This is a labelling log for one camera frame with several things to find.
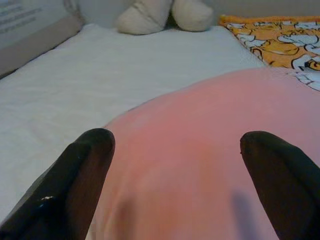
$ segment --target white wall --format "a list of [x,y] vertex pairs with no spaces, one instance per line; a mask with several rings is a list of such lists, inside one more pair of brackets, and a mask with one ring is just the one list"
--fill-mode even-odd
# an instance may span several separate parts
[[[135,0],[78,0],[88,23],[102,27],[114,26],[117,16]],[[320,0],[203,0],[215,11],[214,23],[219,15],[242,17],[264,16],[318,16]]]

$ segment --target stuffed toy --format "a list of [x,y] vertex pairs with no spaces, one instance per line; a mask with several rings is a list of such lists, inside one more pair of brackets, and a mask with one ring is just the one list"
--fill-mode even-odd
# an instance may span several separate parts
[[157,33],[165,28],[170,11],[176,24],[185,31],[205,31],[213,21],[212,8],[201,0],[136,0],[119,16],[116,27],[125,34]]

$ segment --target white sheet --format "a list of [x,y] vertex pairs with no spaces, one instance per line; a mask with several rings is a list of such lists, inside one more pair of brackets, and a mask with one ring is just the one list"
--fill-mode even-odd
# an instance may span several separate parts
[[86,25],[0,80],[0,221],[82,132],[156,96],[262,66],[220,26],[131,36]]

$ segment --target pink fabric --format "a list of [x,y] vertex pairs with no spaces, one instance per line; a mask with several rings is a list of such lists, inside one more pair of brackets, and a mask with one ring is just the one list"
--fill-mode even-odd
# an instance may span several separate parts
[[95,215],[96,239],[278,239],[242,160],[240,138],[271,132],[320,165],[320,92],[291,74],[228,73],[108,124],[116,150]]

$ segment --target cartoon print fabric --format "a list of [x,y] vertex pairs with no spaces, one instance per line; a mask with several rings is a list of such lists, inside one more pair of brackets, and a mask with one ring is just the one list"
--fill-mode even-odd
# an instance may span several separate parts
[[320,73],[320,16],[243,18],[223,15],[220,24],[271,67]]

